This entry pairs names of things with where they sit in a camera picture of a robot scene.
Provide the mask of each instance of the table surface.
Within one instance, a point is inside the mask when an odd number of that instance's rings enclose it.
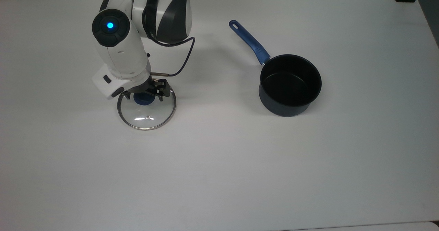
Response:
[[[439,227],[431,222],[421,222],[343,228],[325,228],[320,231],[439,231]]]
[[[416,3],[191,0],[174,117],[125,125],[94,87],[102,0],[0,0],[0,226],[269,231],[439,219],[439,50]],[[229,28],[297,54],[323,87],[296,117],[259,100]],[[189,45],[143,40],[153,71]]]

